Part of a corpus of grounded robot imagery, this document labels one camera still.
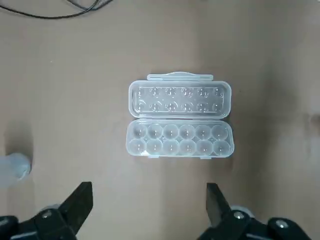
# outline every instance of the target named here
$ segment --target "white object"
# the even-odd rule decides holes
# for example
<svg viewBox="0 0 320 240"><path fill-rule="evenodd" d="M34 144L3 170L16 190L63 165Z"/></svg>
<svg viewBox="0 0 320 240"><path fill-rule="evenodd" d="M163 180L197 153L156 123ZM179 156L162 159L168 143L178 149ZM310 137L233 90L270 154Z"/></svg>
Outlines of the white object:
<svg viewBox="0 0 320 240"><path fill-rule="evenodd" d="M30 160L21 153L0 156L0 187L7 188L27 176L31 171Z"/></svg>
<svg viewBox="0 0 320 240"><path fill-rule="evenodd" d="M128 126L128 153L150 158L229 157L235 149L232 129L219 119L230 113L231 87L213 78L173 72L134 81L128 107L140 119Z"/></svg>

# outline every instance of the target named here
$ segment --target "wire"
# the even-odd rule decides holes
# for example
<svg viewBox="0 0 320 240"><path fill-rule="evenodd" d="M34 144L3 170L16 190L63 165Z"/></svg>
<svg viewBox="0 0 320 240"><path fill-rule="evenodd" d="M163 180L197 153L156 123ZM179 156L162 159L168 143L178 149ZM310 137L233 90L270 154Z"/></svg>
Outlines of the wire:
<svg viewBox="0 0 320 240"><path fill-rule="evenodd" d="M76 3L74 0L67 0L69 3L75 5L76 7L82 9L82 10L86 10L87 8L84 6L81 6L80 4ZM101 8L103 8L105 5L111 3L113 0L107 0L104 3L102 3L104 0L101 0L96 7L93 7L90 11L97 11Z"/></svg>
<svg viewBox="0 0 320 240"><path fill-rule="evenodd" d="M75 2L73 2L73 0L67 0L69 1L70 3L72 3L73 5L77 6L78 8L81 8L83 9L83 11L81 12L78 12L78 13L75 13L75 14L71 14L71 15L65 15L65 16L39 16L39 15L33 15L33 14L30 14L30 13L26 13L26 12L23 12L23 11L18 11L18 10L15 10L13 8L10 8L10 7L7 7L7 6L3 6L0 4L0 8L1 9L5 9L9 12L12 12L12 13L15 13L15 14L20 14L20 15L24 15L24 16L27 16L27 17L31 17L31 18L35 18L35 19L46 19L46 20L53 20L53 19L70 19L70 18L75 18L75 17L78 17L80 15L83 15L83 14L86 14L90 11L96 11L96 10L99 10L101 9L102 7L106 6L107 4L111 3L113 0L108 0L104 3L102 3L101 5L97 6L101 1L103 0L95 0L95 2L88 8L86 7L83 7Z"/></svg>

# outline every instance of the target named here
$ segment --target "egg carton lid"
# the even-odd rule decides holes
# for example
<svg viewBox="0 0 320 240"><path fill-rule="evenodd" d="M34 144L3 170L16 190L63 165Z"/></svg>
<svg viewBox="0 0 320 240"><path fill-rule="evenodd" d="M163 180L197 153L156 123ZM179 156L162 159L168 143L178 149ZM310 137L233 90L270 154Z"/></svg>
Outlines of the egg carton lid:
<svg viewBox="0 0 320 240"><path fill-rule="evenodd" d="M129 87L129 111L135 118L160 118L160 119L211 119L220 120L227 117L231 111L231 95L230 85L225 81L216 81L211 74L194 74L190 72L171 72L165 74L149 74L147 80L134 81ZM155 88L218 88L224 90L222 96L222 107L218 112L213 111L190 111L190 112L145 112L141 114L135 109L135 91L137 88L155 87Z"/></svg>

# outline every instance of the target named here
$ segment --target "egg cup compartment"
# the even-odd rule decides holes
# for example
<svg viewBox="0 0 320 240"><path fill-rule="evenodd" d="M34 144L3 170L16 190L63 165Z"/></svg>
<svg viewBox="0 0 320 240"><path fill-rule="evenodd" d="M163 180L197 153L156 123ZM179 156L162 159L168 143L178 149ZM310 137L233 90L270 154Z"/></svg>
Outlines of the egg cup compartment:
<svg viewBox="0 0 320 240"><path fill-rule="evenodd" d="M226 158L234 151L231 127L219 120L138 119L130 123L133 156Z"/></svg>

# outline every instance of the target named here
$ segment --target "plastic lid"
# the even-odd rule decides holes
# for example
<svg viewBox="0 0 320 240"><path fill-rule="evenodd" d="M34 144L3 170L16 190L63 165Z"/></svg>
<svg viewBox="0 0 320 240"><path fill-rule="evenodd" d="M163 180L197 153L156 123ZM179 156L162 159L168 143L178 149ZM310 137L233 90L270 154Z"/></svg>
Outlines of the plastic lid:
<svg viewBox="0 0 320 240"><path fill-rule="evenodd" d="M129 111L136 118L222 119L231 110L231 87L207 74L150 74L129 87Z"/></svg>

